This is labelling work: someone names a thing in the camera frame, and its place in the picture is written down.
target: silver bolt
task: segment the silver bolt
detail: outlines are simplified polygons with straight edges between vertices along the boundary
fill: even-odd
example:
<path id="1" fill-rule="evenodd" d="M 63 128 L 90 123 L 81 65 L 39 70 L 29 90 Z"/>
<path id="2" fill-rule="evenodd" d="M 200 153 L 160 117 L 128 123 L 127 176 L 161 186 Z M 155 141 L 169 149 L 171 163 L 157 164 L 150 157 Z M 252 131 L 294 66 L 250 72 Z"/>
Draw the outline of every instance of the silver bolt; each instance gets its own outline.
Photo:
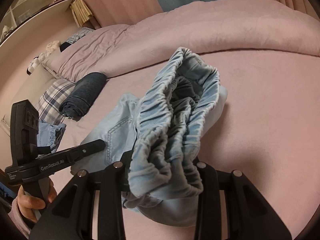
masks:
<path id="1" fill-rule="evenodd" d="M 122 165 L 123 165 L 122 162 L 116 162 L 116 163 L 113 164 L 113 166 L 114 166 L 115 168 L 117 168 L 117 169 L 118 169 L 118 168 L 121 168 Z"/>
<path id="2" fill-rule="evenodd" d="M 197 163 L 197 167 L 200 168 L 200 169 L 204 169 L 207 165 L 203 162 L 198 162 Z"/>
<path id="3" fill-rule="evenodd" d="M 241 177 L 242 176 L 242 172 L 239 170 L 234 170 L 233 171 L 233 175 L 235 175 L 236 177 Z"/>
<path id="4" fill-rule="evenodd" d="M 81 178 L 81 177 L 84 177 L 85 175 L 87 175 L 87 171 L 85 170 L 80 170 L 78 171 L 77 175 Z"/>

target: plaid fabric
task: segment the plaid fabric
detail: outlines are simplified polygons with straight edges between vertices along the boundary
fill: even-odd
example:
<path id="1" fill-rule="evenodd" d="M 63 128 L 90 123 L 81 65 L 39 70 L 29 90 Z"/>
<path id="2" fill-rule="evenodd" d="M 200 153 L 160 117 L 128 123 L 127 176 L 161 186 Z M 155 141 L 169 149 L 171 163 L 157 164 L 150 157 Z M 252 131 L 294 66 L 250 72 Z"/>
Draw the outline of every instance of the plaid fabric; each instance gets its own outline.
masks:
<path id="1" fill-rule="evenodd" d="M 76 41 L 78 41 L 79 39 L 81 39 L 82 37 L 86 36 L 88 33 L 93 32 L 93 31 L 94 31 L 93 29 L 83 27 L 77 33 L 75 33 L 71 37 L 69 37 L 65 42 L 73 44 Z"/>
<path id="2" fill-rule="evenodd" d="M 70 95 L 75 85 L 66 79 L 57 79 L 40 97 L 36 105 L 39 119 L 54 125 L 62 123 L 64 116 L 59 113 L 59 106 Z"/>

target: white plush toy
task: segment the white plush toy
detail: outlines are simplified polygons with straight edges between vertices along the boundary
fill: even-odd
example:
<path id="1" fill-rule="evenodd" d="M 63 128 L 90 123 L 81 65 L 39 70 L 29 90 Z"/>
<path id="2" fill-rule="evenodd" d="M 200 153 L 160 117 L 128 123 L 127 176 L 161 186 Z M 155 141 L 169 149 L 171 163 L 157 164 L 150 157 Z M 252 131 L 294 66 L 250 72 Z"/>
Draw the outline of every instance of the white plush toy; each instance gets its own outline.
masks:
<path id="1" fill-rule="evenodd" d="M 31 75 L 31 73 L 35 70 L 36 67 L 38 67 L 41 62 L 43 62 L 47 57 L 49 57 L 52 52 L 54 52 L 56 49 L 58 49 L 61 45 L 60 41 L 53 41 L 47 45 L 47 48 L 44 52 L 41 52 L 39 56 L 35 57 L 29 64 L 29 67 L 27 69 L 27 74 Z"/>

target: human hand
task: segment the human hand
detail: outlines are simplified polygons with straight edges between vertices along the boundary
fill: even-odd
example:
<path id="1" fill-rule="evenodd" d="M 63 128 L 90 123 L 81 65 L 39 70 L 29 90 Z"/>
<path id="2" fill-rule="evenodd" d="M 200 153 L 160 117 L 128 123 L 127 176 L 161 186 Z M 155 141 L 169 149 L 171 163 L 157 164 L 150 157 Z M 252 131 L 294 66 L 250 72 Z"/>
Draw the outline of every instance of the human hand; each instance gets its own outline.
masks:
<path id="1" fill-rule="evenodd" d="M 57 196 L 57 192 L 53 187 L 53 182 L 50 180 L 50 189 L 48 194 L 48 201 L 52 203 Z M 36 223 L 37 219 L 35 214 L 33 213 L 33 209 L 43 209 L 45 208 L 45 202 L 37 197 L 26 195 L 23 187 L 21 186 L 18 191 L 17 196 L 18 207 L 20 209 L 21 214 L 29 219 L 30 221 Z"/>

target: yellow fringe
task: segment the yellow fringe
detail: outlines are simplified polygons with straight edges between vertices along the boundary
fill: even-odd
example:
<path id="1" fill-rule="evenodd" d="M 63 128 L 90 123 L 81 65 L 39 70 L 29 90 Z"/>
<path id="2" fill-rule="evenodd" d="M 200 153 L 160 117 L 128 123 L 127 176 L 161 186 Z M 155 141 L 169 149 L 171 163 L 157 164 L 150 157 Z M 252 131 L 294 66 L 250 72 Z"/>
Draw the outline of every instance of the yellow fringe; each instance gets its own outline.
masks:
<path id="1" fill-rule="evenodd" d="M 90 20 L 91 16 L 93 16 L 92 12 L 83 0 L 74 0 L 70 4 L 70 8 L 78 27 L 81 27 L 85 22 Z"/>

